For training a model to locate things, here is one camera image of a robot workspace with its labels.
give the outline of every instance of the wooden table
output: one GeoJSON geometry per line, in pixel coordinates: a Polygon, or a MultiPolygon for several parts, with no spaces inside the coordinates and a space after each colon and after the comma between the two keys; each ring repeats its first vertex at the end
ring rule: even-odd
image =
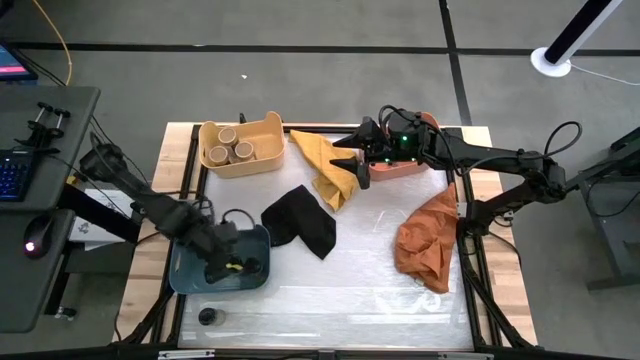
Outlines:
{"type": "MultiPolygon", "coordinates": [[[[319,124],[300,125],[318,126],[319,124]]],[[[167,124],[153,177],[153,189],[155,191],[180,190],[193,126],[194,123],[167,124]]],[[[491,137],[487,127],[462,127],[462,133],[464,140],[470,144],[491,146],[491,137]]],[[[196,188],[199,170],[200,166],[194,166],[191,190],[196,188]]],[[[502,192],[498,173],[473,170],[471,171],[471,181],[476,199],[489,199],[502,192]]],[[[459,196],[464,199],[462,181],[460,179],[458,179],[457,185],[459,196]]],[[[491,231],[513,243],[511,229],[492,225],[491,231]]],[[[142,238],[152,232],[154,232],[153,225],[146,222],[142,226],[140,237],[142,238]]],[[[536,335],[531,320],[522,273],[518,264],[518,257],[512,249],[492,236],[484,237],[484,247],[496,303],[520,334],[526,340],[535,344],[536,335]]],[[[117,320],[118,328],[123,337],[133,331],[157,299],[168,248],[169,242],[160,235],[136,248],[117,320]]],[[[482,334],[485,340],[489,342],[487,314],[482,302],[479,298],[476,297],[476,299],[482,334]]],[[[168,335],[171,327],[174,301],[175,296],[167,306],[162,333],[163,340],[168,335]]]]}

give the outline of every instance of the black cloth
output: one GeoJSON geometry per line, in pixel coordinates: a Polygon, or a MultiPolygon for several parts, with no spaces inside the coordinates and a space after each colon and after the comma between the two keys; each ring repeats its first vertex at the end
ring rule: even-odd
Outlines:
{"type": "Polygon", "coordinates": [[[336,221],[304,185],[271,204],[261,219],[273,247],[288,244],[299,235],[309,250],[324,259],[336,245],[336,221]]]}

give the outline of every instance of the computer mouse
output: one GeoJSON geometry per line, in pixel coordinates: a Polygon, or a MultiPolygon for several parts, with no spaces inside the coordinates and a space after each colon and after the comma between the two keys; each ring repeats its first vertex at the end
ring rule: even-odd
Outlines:
{"type": "Polygon", "coordinates": [[[24,232],[24,254],[31,259],[39,259],[47,254],[51,246],[53,218],[44,214],[31,220],[24,232]]]}

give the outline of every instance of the wooden basket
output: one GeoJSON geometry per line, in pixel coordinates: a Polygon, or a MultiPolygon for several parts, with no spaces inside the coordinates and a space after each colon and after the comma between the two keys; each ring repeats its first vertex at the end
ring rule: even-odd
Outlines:
{"type": "Polygon", "coordinates": [[[207,121],[200,127],[198,140],[200,163],[219,177],[234,178],[267,172],[280,168],[284,163],[285,139],[278,113],[269,111],[264,120],[233,125],[240,141],[248,141],[253,145],[255,160],[222,166],[213,164],[208,154],[213,147],[220,145],[218,133],[223,127],[207,121]]]}

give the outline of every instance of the computer monitor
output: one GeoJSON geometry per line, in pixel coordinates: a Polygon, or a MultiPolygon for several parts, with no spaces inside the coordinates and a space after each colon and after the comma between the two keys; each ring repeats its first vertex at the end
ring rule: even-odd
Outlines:
{"type": "Polygon", "coordinates": [[[0,82],[37,80],[38,74],[17,56],[5,44],[0,44],[0,82]]]}

